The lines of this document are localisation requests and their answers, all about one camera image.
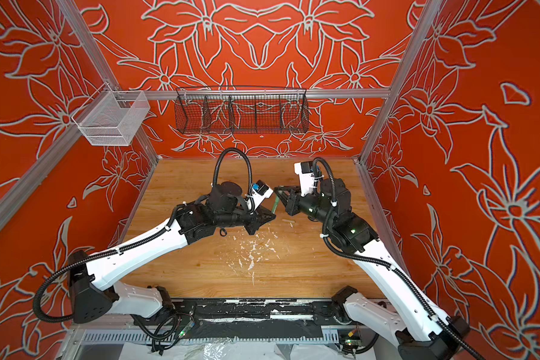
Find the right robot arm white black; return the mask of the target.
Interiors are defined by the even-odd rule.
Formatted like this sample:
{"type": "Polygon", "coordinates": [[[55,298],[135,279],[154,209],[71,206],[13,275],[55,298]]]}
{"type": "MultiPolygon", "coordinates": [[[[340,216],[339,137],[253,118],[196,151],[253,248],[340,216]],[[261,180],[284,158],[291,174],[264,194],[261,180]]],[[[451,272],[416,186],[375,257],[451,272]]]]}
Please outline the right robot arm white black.
{"type": "Polygon", "coordinates": [[[344,182],[321,180],[319,189],[274,189],[288,215],[302,213],[322,224],[320,237],[335,255],[354,261],[393,306],[389,310],[347,286],[333,298],[348,318],[367,326],[402,359],[452,359],[470,327],[431,301],[397,264],[372,226],[351,206],[344,182]]]}

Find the dark green pen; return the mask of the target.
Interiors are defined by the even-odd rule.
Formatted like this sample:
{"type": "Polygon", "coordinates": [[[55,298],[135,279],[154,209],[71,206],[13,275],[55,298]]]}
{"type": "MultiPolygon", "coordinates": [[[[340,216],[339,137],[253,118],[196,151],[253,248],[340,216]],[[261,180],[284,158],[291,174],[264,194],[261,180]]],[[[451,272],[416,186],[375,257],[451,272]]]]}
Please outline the dark green pen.
{"type": "Polygon", "coordinates": [[[274,204],[272,206],[271,212],[274,214],[277,211],[278,205],[280,204],[280,198],[277,194],[274,195],[274,204]]]}

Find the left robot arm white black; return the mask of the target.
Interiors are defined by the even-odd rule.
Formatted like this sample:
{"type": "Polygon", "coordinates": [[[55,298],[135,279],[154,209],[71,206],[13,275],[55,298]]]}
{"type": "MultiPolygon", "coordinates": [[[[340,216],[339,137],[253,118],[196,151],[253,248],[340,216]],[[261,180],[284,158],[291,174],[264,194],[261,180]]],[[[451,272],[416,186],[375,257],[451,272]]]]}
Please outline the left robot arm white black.
{"type": "Polygon", "coordinates": [[[193,243],[243,227],[253,235],[275,219],[262,203],[273,190],[254,183],[247,196],[230,181],[216,184],[194,202],[178,205],[168,219],[129,241],[87,255],[81,250],[69,258],[70,305],[75,323],[89,323],[105,314],[130,314],[153,320],[173,309],[162,286],[142,288],[122,282],[124,276],[151,261],[193,243]]]}

